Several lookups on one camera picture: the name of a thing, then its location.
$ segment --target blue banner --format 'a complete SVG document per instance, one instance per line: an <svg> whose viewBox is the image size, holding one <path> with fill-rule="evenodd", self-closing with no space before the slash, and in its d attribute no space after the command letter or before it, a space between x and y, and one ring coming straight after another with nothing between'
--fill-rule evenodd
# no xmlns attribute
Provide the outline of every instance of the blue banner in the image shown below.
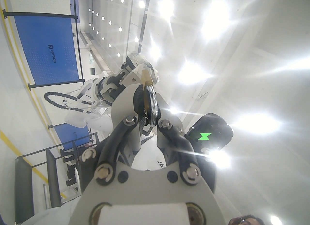
<svg viewBox="0 0 310 225"><path fill-rule="evenodd" d="M60 124L54 127L56 133L61 141L61 143L69 142L86 135L89 135L88 128L85 126L84 128L75 127L69 124ZM85 137L84 139L75 141L76 146L80 146L86 143L89 143L89 137ZM73 148L72 143L67 143L63 145L65 150L69 150Z"/></svg>
<svg viewBox="0 0 310 225"><path fill-rule="evenodd" d="M14 18L37 85L79 80L70 18Z"/></svg>

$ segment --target window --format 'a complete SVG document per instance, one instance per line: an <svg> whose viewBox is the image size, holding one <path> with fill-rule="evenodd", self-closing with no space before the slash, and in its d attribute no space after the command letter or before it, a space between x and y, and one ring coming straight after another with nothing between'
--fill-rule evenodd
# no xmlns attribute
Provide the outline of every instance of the window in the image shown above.
<svg viewBox="0 0 310 225"><path fill-rule="evenodd" d="M96 75L95 74L95 68L91 68L91 75Z"/></svg>

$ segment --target joyson logo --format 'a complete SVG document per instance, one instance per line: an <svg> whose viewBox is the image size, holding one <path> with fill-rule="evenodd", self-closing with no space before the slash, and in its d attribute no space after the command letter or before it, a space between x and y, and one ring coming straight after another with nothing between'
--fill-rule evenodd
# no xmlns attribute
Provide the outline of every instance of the joyson logo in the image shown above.
<svg viewBox="0 0 310 225"><path fill-rule="evenodd" d="M54 46L53 45L49 45L48 48L51 49L51 55L52 55L52 58L53 58L53 62L56 63L55 52L53 50Z"/></svg>

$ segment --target ceiling spotlight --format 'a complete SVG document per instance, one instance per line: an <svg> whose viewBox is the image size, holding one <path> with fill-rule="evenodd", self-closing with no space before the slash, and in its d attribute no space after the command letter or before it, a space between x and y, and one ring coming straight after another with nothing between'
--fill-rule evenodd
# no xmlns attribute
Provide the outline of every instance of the ceiling spotlight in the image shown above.
<svg viewBox="0 0 310 225"><path fill-rule="evenodd" d="M214 0L206 13L202 33L207 40L218 38L229 25L228 6L223 0Z"/></svg>
<svg viewBox="0 0 310 225"><path fill-rule="evenodd" d="M272 225L282 225L281 220L277 216L271 216L270 221Z"/></svg>
<svg viewBox="0 0 310 225"><path fill-rule="evenodd" d="M139 7L141 7L141 8L144 8L144 7L145 7L145 4L144 4L143 1L140 1L140 2L139 2Z"/></svg>
<svg viewBox="0 0 310 225"><path fill-rule="evenodd" d="M227 168L230 166L230 157L221 150L211 151L209 154L206 154L206 157L218 168Z"/></svg>
<svg viewBox="0 0 310 225"><path fill-rule="evenodd" d="M185 65L178 74L178 79L185 85L195 84L199 81L211 77L196 63L186 61Z"/></svg>
<svg viewBox="0 0 310 225"><path fill-rule="evenodd" d="M160 15L166 19L170 20L173 15L174 4L172 0L162 0L158 3L158 10Z"/></svg>
<svg viewBox="0 0 310 225"><path fill-rule="evenodd" d="M154 42L152 42L152 47L151 47L151 50L150 50L150 56L151 56L155 61L157 61L158 58L160 58L160 57L162 56L159 47L158 47Z"/></svg>
<svg viewBox="0 0 310 225"><path fill-rule="evenodd" d="M246 114L233 125L251 133L272 133L279 129L281 123L267 114Z"/></svg>

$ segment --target white ceiling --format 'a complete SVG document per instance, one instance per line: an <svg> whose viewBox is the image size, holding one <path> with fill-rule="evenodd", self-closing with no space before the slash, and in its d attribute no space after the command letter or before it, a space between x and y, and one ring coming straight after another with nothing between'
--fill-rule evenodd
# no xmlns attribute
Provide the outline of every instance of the white ceiling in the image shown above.
<svg viewBox="0 0 310 225"><path fill-rule="evenodd" d="M85 31L92 33L103 59L116 69L123 63L128 39L132 49L138 48L133 40L140 35L144 11L136 1L92 0L95 14L99 11L94 24L100 34L91 28ZM252 213L266 224L271 224L270 215L278 216L283 225L309 224L310 74L268 71L309 55L310 0L225 0L231 24L210 42L201 27L212 0L173 0L171 28L159 16L159 1L150 0L141 54L158 70L157 91L184 112L178 115L185 127L200 117L186 112L214 112L229 124L254 112L266 112L281 121L280 130L267 135L234 128L234 138L223 149L231 157L231 166L218 170L215 194L225 219ZM130 13L137 16L136 28L129 29ZM158 61L150 55L151 39L162 53ZM182 84L178 73L186 60L213 77Z"/></svg>

